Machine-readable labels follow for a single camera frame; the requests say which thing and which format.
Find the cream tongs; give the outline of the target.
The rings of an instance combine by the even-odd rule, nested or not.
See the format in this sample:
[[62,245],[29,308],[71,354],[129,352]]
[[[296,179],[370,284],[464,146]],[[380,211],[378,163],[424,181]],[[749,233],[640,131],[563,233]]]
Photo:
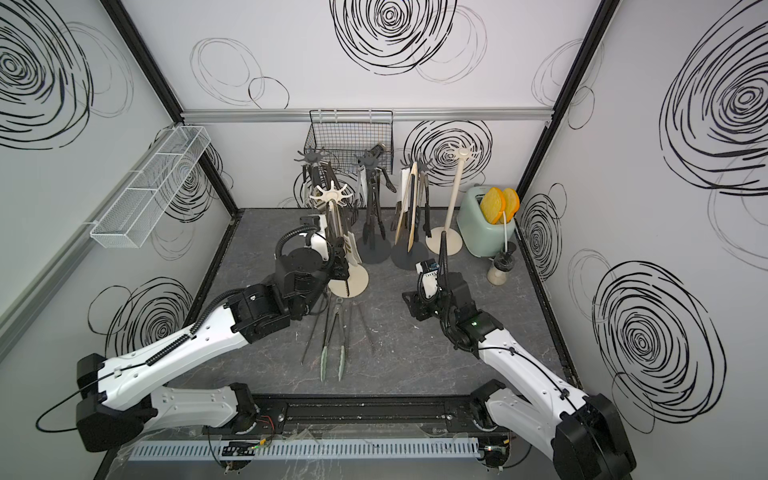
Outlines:
[[355,235],[352,232],[347,232],[343,237],[348,261],[351,265],[361,265],[362,259],[358,251]]

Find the cream rack stand front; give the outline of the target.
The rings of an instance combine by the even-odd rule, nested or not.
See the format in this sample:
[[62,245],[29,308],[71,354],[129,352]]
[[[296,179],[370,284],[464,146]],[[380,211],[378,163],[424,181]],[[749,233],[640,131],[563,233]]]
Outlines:
[[[351,232],[351,225],[350,225],[350,221],[348,220],[348,214],[351,212],[351,207],[352,207],[351,200],[350,200],[350,204],[345,208],[345,214],[344,214],[344,219],[346,220],[345,225],[348,228],[348,232]],[[329,248],[327,246],[321,247],[319,244],[320,234],[322,234],[327,240],[329,240],[326,237],[326,232],[325,232],[326,220],[325,220],[325,216],[320,212],[319,212],[319,215],[320,215],[319,217],[320,231],[313,237],[312,246],[319,250],[319,252],[321,253],[321,255],[325,260],[328,260],[330,255]],[[366,287],[368,286],[368,282],[369,282],[368,272],[362,266],[362,264],[351,265],[349,261],[348,261],[348,264],[349,264],[349,278],[346,281],[331,280],[329,283],[329,288],[331,292],[334,295],[345,298],[345,299],[354,298],[362,294],[366,289]]]

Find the dark grey rack stand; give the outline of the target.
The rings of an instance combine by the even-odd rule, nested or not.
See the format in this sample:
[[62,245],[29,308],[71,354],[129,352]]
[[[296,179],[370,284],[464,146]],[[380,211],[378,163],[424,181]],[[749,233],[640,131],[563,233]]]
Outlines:
[[426,247],[418,240],[417,230],[418,230],[418,213],[419,213],[419,194],[420,194],[420,169],[419,169],[419,181],[418,181],[418,194],[417,194],[417,205],[416,205],[416,222],[415,222],[415,243],[413,245],[413,249],[410,253],[406,251],[406,241],[407,238],[402,238],[398,243],[395,243],[393,245],[393,250],[391,253],[391,259],[394,263],[394,265],[397,268],[400,268],[402,270],[415,270],[416,265],[427,259],[427,249]]
[[362,229],[362,245],[358,247],[358,253],[363,264],[383,263],[391,252],[391,244],[386,238],[381,213],[381,176],[386,177],[387,174],[379,166],[379,159],[384,153],[384,146],[376,144],[358,158],[366,209]]
[[298,151],[301,175],[294,185],[294,200],[299,207],[312,207],[325,216],[326,237],[342,240],[347,246],[348,228],[344,219],[345,208],[353,196],[351,187],[342,182],[327,160],[327,154],[316,149]]

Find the slim black tongs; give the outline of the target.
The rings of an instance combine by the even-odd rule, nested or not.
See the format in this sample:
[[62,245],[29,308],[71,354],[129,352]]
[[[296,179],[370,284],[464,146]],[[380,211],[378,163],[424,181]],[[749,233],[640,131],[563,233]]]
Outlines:
[[426,172],[420,174],[420,182],[423,190],[423,212],[424,212],[424,224],[423,230],[426,238],[431,238],[431,226],[430,226],[430,196],[429,196],[429,181]]

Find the black ring tongs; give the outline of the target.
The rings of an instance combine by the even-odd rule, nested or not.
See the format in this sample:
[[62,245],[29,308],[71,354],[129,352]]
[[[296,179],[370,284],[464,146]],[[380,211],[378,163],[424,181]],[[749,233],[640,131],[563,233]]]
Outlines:
[[376,244],[376,235],[380,234],[386,239],[384,225],[381,219],[380,205],[380,179],[382,170],[379,168],[379,160],[375,161],[367,155],[367,152],[359,160],[365,171],[366,186],[366,220],[363,226],[363,243],[373,249]]

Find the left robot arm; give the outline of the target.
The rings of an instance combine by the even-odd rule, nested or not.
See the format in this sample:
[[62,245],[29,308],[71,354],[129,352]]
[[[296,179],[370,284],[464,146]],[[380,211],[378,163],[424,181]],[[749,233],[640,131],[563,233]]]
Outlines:
[[330,281],[347,279],[345,243],[327,228],[325,214],[302,218],[278,240],[271,275],[218,296],[192,325],[130,353],[81,358],[75,430],[85,449],[107,451],[151,430],[188,425],[249,432],[259,409],[246,384],[203,390],[167,384],[289,327],[310,313]]

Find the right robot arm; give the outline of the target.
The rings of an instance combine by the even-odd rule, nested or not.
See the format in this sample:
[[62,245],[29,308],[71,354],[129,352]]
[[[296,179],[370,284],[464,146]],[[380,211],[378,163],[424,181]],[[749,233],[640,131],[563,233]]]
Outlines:
[[503,376],[479,390],[482,416],[539,450],[562,479],[630,478],[637,461],[612,401],[557,376],[479,309],[462,274],[449,269],[447,246],[442,237],[438,259],[418,267],[416,289],[402,297],[412,317],[437,319],[455,349]]

